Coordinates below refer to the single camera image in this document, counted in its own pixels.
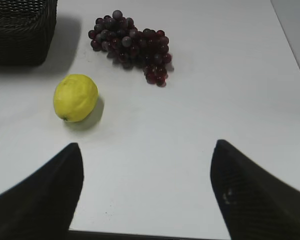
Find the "yellow lemon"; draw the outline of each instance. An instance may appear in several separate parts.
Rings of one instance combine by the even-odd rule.
[[[53,107],[59,118],[68,122],[79,122],[91,113],[97,99],[98,88],[90,77],[71,74],[56,87]]]

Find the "black basket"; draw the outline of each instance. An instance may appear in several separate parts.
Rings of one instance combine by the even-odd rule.
[[[0,0],[0,65],[42,64],[56,18],[57,0]]]

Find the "table surface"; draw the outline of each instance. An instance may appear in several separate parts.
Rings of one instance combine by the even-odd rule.
[[[115,9],[165,30],[165,88],[92,51],[87,32]],[[73,73],[100,93],[80,124],[52,105]],[[46,62],[0,67],[0,193],[78,142],[76,230],[230,239],[210,182],[218,139],[300,190],[300,71],[269,0],[59,0]]]

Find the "grape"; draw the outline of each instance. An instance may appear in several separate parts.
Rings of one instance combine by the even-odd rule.
[[[140,39],[138,41],[140,48],[146,48],[147,47],[147,41],[145,39]]]
[[[111,46],[114,48],[114,49],[119,49],[121,47],[121,41],[119,38],[114,38],[111,42]]]
[[[165,64],[170,63],[172,60],[171,54],[169,54],[169,53],[164,54],[162,60]]]
[[[104,40],[107,39],[108,33],[109,33],[109,30],[107,30],[107,29],[102,30],[102,32],[100,33],[101,38]]]
[[[130,47],[130,56],[132,58],[136,57],[140,52],[140,49],[138,47],[138,45],[136,44],[133,44],[131,47]]]
[[[119,59],[119,61],[120,61],[121,63],[125,63],[125,62],[128,61],[129,55],[128,55],[128,53],[126,53],[126,52],[122,52],[122,53],[119,54],[118,59]]]
[[[120,10],[115,10],[115,11],[112,13],[112,17],[113,17],[115,20],[120,20],[120,19],[122,19],[122,17],[123,17],[122,11],[120,11]]]
[[[100,23],[94,25],[94,30],[97,34],[101,33],[101,31],[104,29],[104,26]]]
[[[151,64],[152,63],[152,57],[149,54],[144,55],[143,59],[144,59],[145,64]]]
[[[156,35],[156,32],[154,30],[150,30],[149,28],[146,28],[143,30],[143,36],[147,39],[150,39]]]
[[[90,30],[90,31],[88,32],[88,36],[89,36],[90,39],[95,39],[95,38],[96,38],[96,35],[97,35],[97,33],[96,33],[95,30]]]
[[[166,83],[165,77],[164,76],[157,76],[156,77],[156,85],[159,87],[164,87]]]
[[[129,29],[132,29],[135,27],[134,20],[131,17],[127,17],[125,21],[126,21]]]
[[[126,36],[127,32],[124,29],[119,29],[118,31],[116,31],[116,35],[118,36],[118,38],[123,38],[124,36]]]
[[[151,39],[148,40],[147,43],[148,43],[148,47],[153,49],[153,48],[156,48],[159,45],[159,40],[151,38]]]
[[[158,66],[156,68],[155,74],[157,76],[165,77],[167,75],[167,70],[166,70],[166,68],[164,66]]]
[[[108,46],[108,42],[107,41],[103,41],[101,43],[101,47],[104,49],[104,50],[107,50],[107,46]]]
[[[124,38],[122,38],[121,43],[122,43],[122,46],[124,46],[125,48],[128,48],[132,44],[132,39],[129,36],[125,36]]]
[[[93,49],[97,49],[98,47],[100,47],[100,43],[98,43],[97,40],[92,40],[90,45]]]
[[[115,39],[116,37],[117,37],[117,34],[114,31],[110,31],[110,32],[108,32],[106,39],[108,41],[111,41],[112,39]]]
[[[164,31],[158,30],[158,31],[156,31],[156,35],[157,35],[158,37],[164,37],[166,34],[165,34]]]
[[[153,72],[148,72],[145,75],[145,79],[148,82],[148,84],[155,84],[156,81],[157,81],[157,77],[156,77],[156,75]]]
[[[111,44],[111,42],[110,41],[107,41],[106,42],[106,50],[109,52],[109,53],[112,53],[112,52],[114,52],[115,50],[113,49],[113,47],[112,47],[112,44]]]
[[[114,18],[112,18],[112,17],[107,18],[104,23],[104,28],[111,30],[112,28],[114,28],[116,23],[117,23],[117,21]]]
[[[155,64],[161,64],[162,63],[162,56],[159,53],[155,54],[153,59],[154,59]]]
[[[155,66],[154,65],[146,65],[142,70],[145,75],[148,73],[155,73]]]
[[[125,17],[121,18],[121,20],[119,21],[119,26],[122,29],[127,29],[128,28],[128,23]]]
[[[96,20],[95,20],[95,24],[103,24],[105,21],[103,18],[101,17],[98,17]]]
[[[162,54],[166,54],[167,52],[169,52],[169,47],[168,45],[161,45],[159,48],[159,52]]]
[[[130,30],[129,36],[130,36],[130,38],[132,38],[132,39],[137,39],[137,38],[139,37],[139,32],[138,32],[138,30],[136,30],[136,29]]]
[[[166,86],[166,64],[172,56],[163,30],[138,31],[131,17],[125,18],[120,10],[115,10],[112,17],[98,17],[88,37],[93,50],[108,52],[107,58],[113,58],[113,64],[121,63],[124,69],[132,69],[133,65],[143,68],[149,84]]]
[[[169,38],[167,38],[166,36],[160,37],[160,43],[161,43],[162,45],[168,45],[168,43],[169,43]]]
[[[97,34],[97,35],[95,36],[95,40],[96,40],[98,43],[101,44],[101,42],[102,42],[102,37],[101,37],[101,34],[100,34],[100,33]]]
[[[132,62],[131,62],[130,60],[128,60],[128,61],[126,61],[126,62],[123,62],[123,63],[122,63],[122,66],[123,66],[123,68],[126,69],[126,70],[130,70],[130,69],[133,68],[133,64],[132,64]]]

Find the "bunch of grapes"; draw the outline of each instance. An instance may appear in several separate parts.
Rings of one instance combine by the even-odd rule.
[[[172,56],[164,31],[149,28],[138,31],[132,18],[125,18],[120,10],[115,10],[112,17],[97,18],[88,36],[94,51],[108,52],[108,57],[118,60],[125,69],[133,65],[142,68],[149,84],[166,85],[166,64]]]

